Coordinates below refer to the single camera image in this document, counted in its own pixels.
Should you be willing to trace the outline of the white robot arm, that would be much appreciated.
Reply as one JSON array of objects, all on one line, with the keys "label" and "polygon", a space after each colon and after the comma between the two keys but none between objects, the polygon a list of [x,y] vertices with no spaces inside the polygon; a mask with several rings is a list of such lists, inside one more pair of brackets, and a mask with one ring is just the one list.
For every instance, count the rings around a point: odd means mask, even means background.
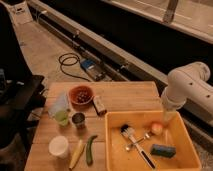
[{"label": "white robot arm", "polygon": [[168,73],[168,85],[161,94],[165,123],[174,118],[175,111],[182,108],[188,99],[213,116],[213,86],[207,83],[210,75],[208,65],[203,62],[177,67]]}]

